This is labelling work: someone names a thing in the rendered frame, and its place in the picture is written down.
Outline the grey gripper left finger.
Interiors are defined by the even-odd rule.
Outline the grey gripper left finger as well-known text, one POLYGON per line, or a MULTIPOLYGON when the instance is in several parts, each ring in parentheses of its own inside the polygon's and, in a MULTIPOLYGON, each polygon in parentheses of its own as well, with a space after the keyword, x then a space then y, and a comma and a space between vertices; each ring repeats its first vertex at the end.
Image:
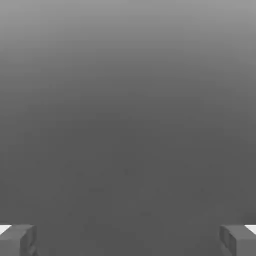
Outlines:
POLYGON ((0 256, 39 256, 37 226, 0 224, 0 256))

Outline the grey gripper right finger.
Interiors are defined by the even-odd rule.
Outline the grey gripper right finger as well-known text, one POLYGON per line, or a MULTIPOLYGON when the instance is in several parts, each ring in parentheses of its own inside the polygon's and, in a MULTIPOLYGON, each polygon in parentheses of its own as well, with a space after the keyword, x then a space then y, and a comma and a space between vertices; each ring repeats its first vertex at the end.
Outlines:
POLYGON ((256 256, 256 224, 221 225, 222 256, 256 256))

